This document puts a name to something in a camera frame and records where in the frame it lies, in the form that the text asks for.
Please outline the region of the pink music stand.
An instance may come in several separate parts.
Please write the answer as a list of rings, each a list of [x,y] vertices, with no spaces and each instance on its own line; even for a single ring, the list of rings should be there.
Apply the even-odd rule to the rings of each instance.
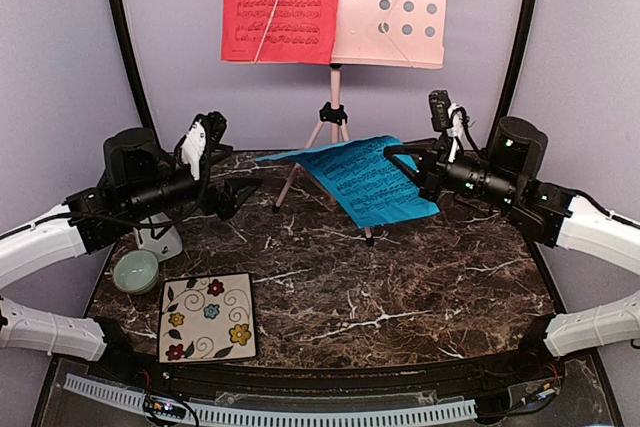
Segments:
[[[345,64],[440,69],[444,63],[446,0],[339,0],[331,58],[331,97],[306,146],[324,126],[333,144],[348,141],[341,104],[341,68]]]

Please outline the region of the red sheet music paper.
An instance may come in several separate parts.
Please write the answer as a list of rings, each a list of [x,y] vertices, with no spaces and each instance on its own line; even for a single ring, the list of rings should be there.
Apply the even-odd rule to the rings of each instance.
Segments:
[[[338,0],[223,0],[221,59],[328,65],[337,10]]]

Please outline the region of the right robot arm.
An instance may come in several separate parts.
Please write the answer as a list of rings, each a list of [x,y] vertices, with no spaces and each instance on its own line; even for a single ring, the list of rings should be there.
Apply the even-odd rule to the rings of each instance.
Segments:
[[[385,157],[418,187],[420,197],[436,201],[444,190],[483,201],[506,217],[525,237],[548,247],[561,247],[639,271],[639,224],[602,207],[590,195],[536,175],[548,144],[530,122],[500,119],[485,160],[452,157],[454,142],[441,136],[431,148],[391,146]],[[510,360],[521,381],[534,379],[549,356],[636,340],[639,295],[591,309],[536,319]]]

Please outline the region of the blue sheet music paper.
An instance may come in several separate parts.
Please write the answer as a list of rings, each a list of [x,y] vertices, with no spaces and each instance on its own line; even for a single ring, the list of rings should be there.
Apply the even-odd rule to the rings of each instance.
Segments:
[[[336,199],[357,227],[376,227],[440,212],[436,203],[421,198],[419,188],[385,158],[385,148],[400,144],[395,137],[378,136],[257,160],[299,164]]]

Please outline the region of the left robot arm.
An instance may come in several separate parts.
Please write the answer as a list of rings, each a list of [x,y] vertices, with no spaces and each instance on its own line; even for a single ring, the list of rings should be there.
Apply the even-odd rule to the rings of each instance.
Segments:
[[[1,236],[1,285],[63,260],[91,254],[128,233],[158,262],[177,256],[182,241],[172,208],[185,204],[222,220],[232,218],[261,186],[256,178],[231,178],[217,188],[213,164],[232,149],[217,114],[198,116],[175,153],[164,151],[148,128],[107,139],[105,170],[97,186],[69,196],[44,215]],[[106,318],[71,318],[1,300],[1,345],[99,361],[120,383],[141,374],[120,325]]]

